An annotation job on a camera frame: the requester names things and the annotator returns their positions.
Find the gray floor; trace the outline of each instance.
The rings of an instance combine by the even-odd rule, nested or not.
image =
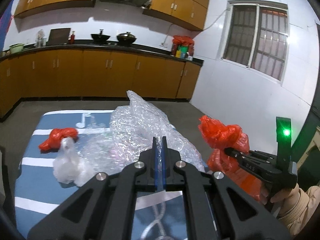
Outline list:
[[[190,103],[152,102],[167,114],[176,129],[193,143],[206,161],[211,148],[202,139],[198,130],[201,111]],[[9,170],[9,183],[12,193],[17,177],[18,165],[42,114],[56,110],[112,110],[117,106],[128,105],[129,101],[33,101],[22,102],[0,123],[0,150],[5,153],[5,164]]]

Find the window frame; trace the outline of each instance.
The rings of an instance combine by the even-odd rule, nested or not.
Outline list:
[[[250,57],[249,57],[249,62],[248,65],[243,65],[228,59],[224,59],[224,55],[226,53],[227,47],[228,47],[228,43],[229,43],[229,38],[230,38],[230,32],[231,32],[231,27],[232,27],[232,16],[233,16],[233,8],[235,5],[251,5],[251,6],[256,6],[256,22],[255,22],[255,28],[254,28],[254,34],[253,34],[253,42],[252,42],[252,47],[251,47],[251,52],[250,52]],[[287,14],[287,22],[288,22],[288,30],[287,30],[287,37],[290,37],[290,21],[289,21],[289,12],[288,9],[286,8],[287,5],[284,4],[283,7],[279,7],[279,6],[272,6],[272,5],[264,5],[263,2],[262,3],[246,3],[246,2],[230,2],[228,1],[228,5],[227,5],[227,9],[226,9],[226,20],[225,20],[225,24],[224,24],[224,30],[222,32],[222,46],[221,46],[221,51],[220,51],[220,55],[218,56],[218,59],[224,62],[228,62],[231,63],[233,65],[237,65],[243,68],[246,68],[248,70],[254,71],[256,74],[259,74],[265,78],[268,78],[269,80],[275,82],[275,83],[279,83],[282,85],[283,80],[284,80],[284,74],[287,68],[287,63],[288,63],[288,55],[289,55],[289,42],[287,41],[287,46],[285,49],[285,59],[284,59],[284,64],[283,64],[283,71],[281,73],[281,77],[280,80],[269,76],[263,72],[260,72],[259,70],[256,70],[254,68],[251,67],[252,65],[252,61],[253,61],[253,57],[256,54],[256,48],[257,48],[257,41],[258,41],[258,33],[259,33],[259,23],[260,23],[260,8],[261,7],[265,7],[265,8],[271,8],[271,9],[276,9],[276,10],[280,10],[280,11],[284,11]]]

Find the white stripe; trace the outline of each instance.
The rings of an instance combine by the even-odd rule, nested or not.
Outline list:
[[[22,197],[14,197],[14,205],[19,208],[39,212],[42,214],[49,214],[57,206],[57,204],[44,203]]]
[[[47,112],[44,115],[48,114],[85,114],[85,113],[112,113],[114,110],[60,110]]]
[[[83,129],[76,129],[78,134],[94,134],[94,133],[103,133],[109,132],[110,128],[83,128]],[[37,129],[33,132],[32,135],[49,135],[52,129]]]
[[[138,197],[136,201],[135,210],[139,210],[146,207],[151,207],[153,205],[160,204],[161,202],[171,200],[173,198],[179,197],[182,195],[182,191],[168,191],[165,190],[150,194],[143,197]]]
[[[24,157],[22,158],[21,164],[28,166],[53,167],[53,161],[54,159]]]
[[[138,197],[135,210],[160,204],[161,202],[171,200],[182,195],[182,191],[160,191],[151,195]],[[22,197],[14,197],[15,206],[42,214],[49,214],[58,204],[39,202]]]

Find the finger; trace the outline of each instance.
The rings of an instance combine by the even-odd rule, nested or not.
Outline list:
[[[264,197],[267,197],[269,195],[269,191],[263,184],[261,185],[261,188],[260,188],[260,195],[263,195]]]
[[[280,190],[278,193],[276,193],[271,199],[270,199],[270,202],[271,203],[275,203],[275,202],[279,202],[279,201],[282,201],[284,200],[285,198],[287,198],[290,194],[292,189],[287,189],[287,188],[284,188],[282,190]]]
[[[260,194],[260,202],[265,205],[268,202],[268,199],[264,195]]]

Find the window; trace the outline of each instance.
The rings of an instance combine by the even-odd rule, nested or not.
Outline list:
[[[287,50],[287,11],[261,5],[233,5],[232,11],[223,58],[280,80]]]

